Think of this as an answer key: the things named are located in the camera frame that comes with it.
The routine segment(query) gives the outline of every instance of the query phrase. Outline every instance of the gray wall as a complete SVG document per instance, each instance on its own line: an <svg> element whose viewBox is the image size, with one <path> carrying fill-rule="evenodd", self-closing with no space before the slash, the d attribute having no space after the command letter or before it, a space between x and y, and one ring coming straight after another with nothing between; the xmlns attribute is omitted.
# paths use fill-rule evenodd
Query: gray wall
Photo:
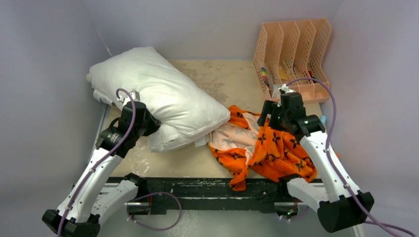
<svg viewBox="0 0 419 237"><path fill-rule="evenodd" d="M1 236L46 236L43 212L70 191L103 106L85 80L109 56L80 0L0 3Z"/></svg>
<svg viewBox="0 0 419 237"><path fill-rule="evenodd" d="M262 22L333 17L343 0L86 0L110 50L167 59L250 59Z"/></svg>
<svg viewBox="0 0 419 237"><path fill-rule="evenodd" d="M345 0L331 23L324 68L337 102L332 144L374 195L372 214L419 234L419 2ZM331 119L330 101L322 109Z"/></svg>

